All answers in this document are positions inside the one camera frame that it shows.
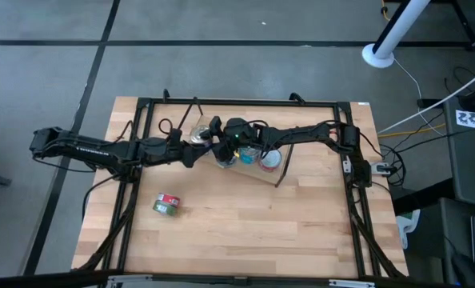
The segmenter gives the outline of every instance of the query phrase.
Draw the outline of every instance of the white pole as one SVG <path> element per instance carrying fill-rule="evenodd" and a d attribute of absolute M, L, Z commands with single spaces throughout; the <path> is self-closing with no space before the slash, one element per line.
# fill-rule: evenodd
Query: white pole
<path fill-rule="evenodd" d="M 409 0 L 407 5 L 401 4 L 376 43 L 369 44 L 362 50 L 364 60 L 377 68 L 391 66 L 394 62 L 393 50 L 429 4 L 429 1 Z"/>

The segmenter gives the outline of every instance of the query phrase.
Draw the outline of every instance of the sticker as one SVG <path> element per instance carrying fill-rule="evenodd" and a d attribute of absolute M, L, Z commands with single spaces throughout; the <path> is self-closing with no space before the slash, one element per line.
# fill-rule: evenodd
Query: sticker
<path fill-rule="evenodd" d="M 158 210 L 160 210 L 161 212 L 166 212 L 166 206 L 158 205 Z"/>
<path fill-rule="evenodd" d="M 456 110 L 456 124 L 475 128 L 475 112 Z"/>

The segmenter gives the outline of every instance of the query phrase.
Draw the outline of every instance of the white base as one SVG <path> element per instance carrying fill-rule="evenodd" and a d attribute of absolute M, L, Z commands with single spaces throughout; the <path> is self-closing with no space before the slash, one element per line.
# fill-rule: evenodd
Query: white base
<path fill-rule="evenodd" d="M 394 63 L 394 53 L 390 53 L 388 58 L 380 59 L 374 55 L 373 46 L 374 44 L 369 44 L 362 50 L 362 57 L 367 62 L 367 64 L 376 68 L 387 68 Z"/>

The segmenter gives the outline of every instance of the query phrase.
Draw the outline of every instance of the white cable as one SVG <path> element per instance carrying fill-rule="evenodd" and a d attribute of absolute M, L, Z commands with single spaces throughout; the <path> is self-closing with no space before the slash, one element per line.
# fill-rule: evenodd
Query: white cable
<path fill-rule="evenodd" d="M 410 76 L 412 78 L 412 80 L 415 82 L 415 85 L 417 85 L 417 92 L 419 93 L 419 99 L 422 99 L 422 93 L 421 93 L 421 88 L 419 86 L 419 82 L 417 82 L 417 80 L 415 80 L 415 78 L 405 69 L 405 67 L 403 67 L 403 65 L 401 65 L 401 63 L 396 59 L 394 58 L 394 61 L 401 67 L 401 69 L 403 69 L 403 71 L 405 71 L 405 73 Z M 424 120 L 424 122 L 426 123 L 426 125 L 431 128 L 431 130 L 435 131 L 437 134 L 439 134 L 440 136 L 444 136 L 442 133 L 438 132 L 433 126 L 431 126 L 431 124 L 429 124 L 428 120 L 426 120 L 426 118 L 424 118 L 424 116 L 422 116 L 422 114 L 419 114 L 419 116 L 421 116 L 422 120 Z"/>
<path fill-rule="evenodd" d="M 433 104 L 433 105 L 431 105 L 430 107 L 424 109 L 423 111 L 421 111 L 421 112 L 419 112 L 419 113 L 415 113 L 414 115 L 412 115 L 412 116 L 410 116 L 410 117 L 407 117 L 407 118 L 405 118 L 405 119 L 399 121 L 398 123 L 393 124 L 392 126 L 389 126 L 389 127 L 385 128 L 384 130 L 382 130 L 382 131 L 380 131 L 380 132 L 378 132 L 378 133 L 379 133 L 379 134 L 380 134 L 380 133 L 385 133 L 386 131 L 391 130 L 392 128 L 394 128 L 394 127 L 396 127 L 396 126 L 399 126 L 399 125 L 401 125 L 402 123 L 407 122 L 408 120 L 410 120 L 410 119 L 412 119 L 412 118 L 414 118 L 414 117 L 416 117 L 416 116 L 418 116 L 418 115 L 420 115 L 420 114 L 423 114 L 424 112 L 426 112 L 426 111 L 428 111 L 428 110 L 431 110 L 432 108 L 434 108 L 434 107 L 436 107 L 436 106 L 439 106 L 439 105 L 442 104 L 443 102 L 445 102 L 445 101 L 451 99 L 452 97 L 456 96 L 458 93 L 462 92 L 463 89 L 467 88 L 468 86 L 470 86 L 470 84 L 472 84 L 472 83 L 474 83 L 474 82 L 475 82 L 475 77 L 474 77 L 474 79 L 472 79 L 472 80 L 470 80 L 469 82 L 467 82 L 467 84 L 463 85 L 460 89 L 454 91 L 454 93 L 452 93 L 451 95 L 449 95 L 449 96 L 443 98 L 443 99 L 440 100 L 439 102 L 436 102 L 435 104 Z"/>

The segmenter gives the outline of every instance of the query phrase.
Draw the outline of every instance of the green can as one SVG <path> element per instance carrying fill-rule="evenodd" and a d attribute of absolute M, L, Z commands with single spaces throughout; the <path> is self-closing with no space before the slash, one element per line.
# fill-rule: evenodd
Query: green can
<path fill-rule="evenodd" d="M 170 216 L 175 216 L 175 214 L 177 213 L 177 208 L 175 206 L 170 205 L 169 203 L 163 202 L 161 200 L 156 200 L 152 209 L 156 210 L 161 214 L 166 214 Z"/>

